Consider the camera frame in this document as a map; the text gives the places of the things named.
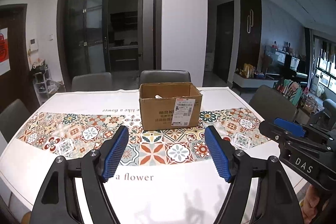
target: cardboard box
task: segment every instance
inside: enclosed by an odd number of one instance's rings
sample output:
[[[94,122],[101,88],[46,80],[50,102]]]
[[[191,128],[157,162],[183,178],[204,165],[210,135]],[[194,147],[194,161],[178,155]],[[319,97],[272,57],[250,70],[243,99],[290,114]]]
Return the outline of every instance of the cardboard box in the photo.
[[[192,83],[142,84],[139,91],[144,130],[196,127],[198,125],[202,94]]]

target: floral tile pattern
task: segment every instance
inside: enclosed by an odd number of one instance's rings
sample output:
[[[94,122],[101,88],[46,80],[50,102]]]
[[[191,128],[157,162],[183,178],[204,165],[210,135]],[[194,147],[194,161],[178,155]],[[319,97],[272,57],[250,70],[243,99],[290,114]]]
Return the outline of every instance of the floral tile pattern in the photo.
[[[206,127],[214,126],[236,149],[267,142],[259,132],[260,120],[246,108],[203,111],[197,127],[144,131],[140,115],[84,115],[39,112],[31,117],[16,138],[42,150],[71,159],[99,149],[119,126],[129,130],[120,165],[181,164],[209,160],[204,140]]]

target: screw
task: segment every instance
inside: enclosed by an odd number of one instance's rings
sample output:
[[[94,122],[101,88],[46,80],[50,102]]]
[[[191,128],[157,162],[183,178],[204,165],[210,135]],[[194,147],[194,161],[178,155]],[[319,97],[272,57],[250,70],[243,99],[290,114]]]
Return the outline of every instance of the screw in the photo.
[[[91,151],[90,151],[90,156],[91,157],[94,157],[94,156],[96,156],[96,155],[98,155],[98,150],[97,149],[92,149]]]
[[[61,163],[63,161],[63,157],[61,157],[61,156],[58,156],[57,158],[56,158],[56,162],[59,164],[59,163]]]
[[[244,154],[245,154],[245,152],[243,150],[240,150],[240,149],[236,150],[236,155],[237,156],[241,157],[241,156],[244,156]]]
[[[272,162],[277,162],[279,159],[276,156],[269,157]]]

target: sliding door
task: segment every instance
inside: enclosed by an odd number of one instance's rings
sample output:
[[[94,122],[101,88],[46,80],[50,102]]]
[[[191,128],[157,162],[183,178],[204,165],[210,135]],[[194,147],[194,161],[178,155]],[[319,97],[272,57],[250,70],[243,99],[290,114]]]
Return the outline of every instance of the sliding door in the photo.
[[[68,0],[65,52],[69,76],[110,71],[107,0]]]

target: window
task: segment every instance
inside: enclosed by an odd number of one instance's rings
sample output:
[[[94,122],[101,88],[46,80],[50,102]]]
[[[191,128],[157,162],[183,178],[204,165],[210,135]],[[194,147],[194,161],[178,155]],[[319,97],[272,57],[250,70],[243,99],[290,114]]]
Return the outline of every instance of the window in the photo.
[[[334,62],[318,58],[316,75],[320,77],[320,83],[336,93],[336,55]]]

